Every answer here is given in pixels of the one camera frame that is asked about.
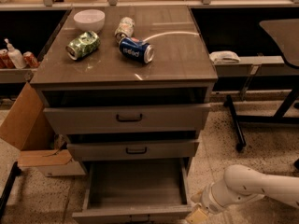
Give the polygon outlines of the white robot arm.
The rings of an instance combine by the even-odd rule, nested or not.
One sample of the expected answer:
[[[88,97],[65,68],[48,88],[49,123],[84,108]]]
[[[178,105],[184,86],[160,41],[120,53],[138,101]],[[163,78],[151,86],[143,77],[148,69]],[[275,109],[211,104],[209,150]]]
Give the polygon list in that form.
[[[268,175],[244,165],[231,165],[225,169],[221,180],[210,183],[191,197],[195,206],[186,221],[200,224],[209,214],[217,215],[230,205],[255,202],[263,197],[298,208],[299,178]]]

